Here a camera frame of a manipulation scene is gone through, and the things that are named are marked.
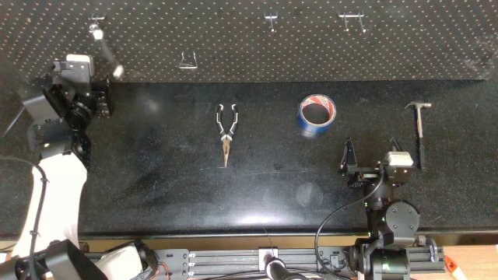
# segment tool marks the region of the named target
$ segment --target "white robotic arm segment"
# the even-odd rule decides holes
[[[79,199],[86,182],[86,168],[74,153],[59,154],[40,161],[47,175],[47,192],[41,210],[35,252],[44,250],[55,240],[78,244]],[[41,195],[41,175],[33,168],[33,194],[21,237],[12,255],[30,254],[31,235]]]

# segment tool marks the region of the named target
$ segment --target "hammer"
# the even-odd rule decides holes
[[[417,113],[417,131],[419,133],[419,138],[417,141],[417,149],[419,152],[419,168],[421,171],[426,170],[426,150],[423,146],[423,129],[422,129],[422,115],[420,113],[420,108],[430,108],[432,106],[429,102],[422,101],[412,101],[405,108],[409,106],[415,106]]]

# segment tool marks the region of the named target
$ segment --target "orange object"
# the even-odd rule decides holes
[[[451,275],[453,275],[455,279],[467,280],[467,277],[465,277],[463,271],[458,267],[457,263],[451,260],[450,257],[444,256],[444,263],[446,264],[448,271],[451,272]]]

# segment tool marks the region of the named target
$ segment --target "hammer head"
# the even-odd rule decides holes
[[[415,106],[416,109],[419,108],[430,108],[432,106],[432,103],[430,102],[423,102],[423,101],[412,101],[406,105],[405,108],[410,107],[411,105]]]

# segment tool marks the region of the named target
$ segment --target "pliers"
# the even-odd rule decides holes
[[[239,112],[237,111],[237,105],[232,105],[233,123],[228,133],[226,133],[225,129],[223,128],[223,124],[221,123],[223,108],[224,107],[222,104],[216,107],[216,127],[218,128],[218,132],[221,135],[221,141],[223,142],[223,155],[226,167],[226,162],[228,162],[228,154],[230,153],[230,143],[233,140],[235,131],[237,131],[237,127],[239,126]]]

